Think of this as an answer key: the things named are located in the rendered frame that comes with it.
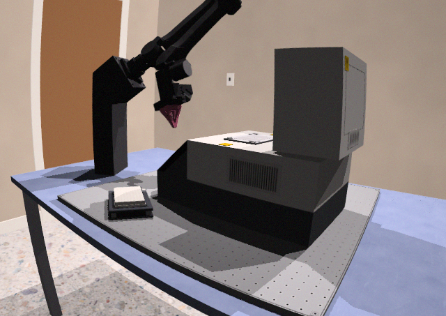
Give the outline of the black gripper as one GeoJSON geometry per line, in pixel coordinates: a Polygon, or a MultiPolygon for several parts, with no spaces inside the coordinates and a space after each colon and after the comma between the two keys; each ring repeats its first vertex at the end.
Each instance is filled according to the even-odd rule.
{"type": "Polygon", "coordinates": [[[171,83],[173,82],[167,82],[162,84],[162,86],[158,86],[160,101],[154,103],[153,106],[155,111],[160,111],[163,114],[172,128],[176,128],[181,105],[186,102],[185,95],[174,95],[171,83]]]}

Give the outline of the black and white benchtop lab instrument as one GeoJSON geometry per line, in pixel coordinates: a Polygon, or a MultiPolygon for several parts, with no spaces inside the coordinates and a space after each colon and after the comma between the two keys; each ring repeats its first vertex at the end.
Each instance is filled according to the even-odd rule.
{"type": "Polygon", "coordinates": [[[366,94],[367,64],[344,47],[275,49],[273,134],[187,140],[157,196],[309,247],[345,207],[366,94]]]}

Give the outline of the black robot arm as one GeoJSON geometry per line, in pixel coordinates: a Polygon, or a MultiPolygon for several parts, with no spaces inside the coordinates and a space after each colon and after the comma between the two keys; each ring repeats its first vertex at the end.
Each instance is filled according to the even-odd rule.
{"type": "MultiPolygon", "coordinates": [[[[190,50],[224,15],[234,15],[242,7],[241,3],[241,0],[205,0],[168,34],[145,44],[142,55],[129,61],[122,58],[120,62],[125,74],[141,84],[141,76],[153,67],[158,70],[155,73],[157,86],[191,76],[191,64],[186,59],[190,50]]],[[[186,102],[191,100],[191,84],[171,84],[174,95],[185,95],[186,102]]]]}

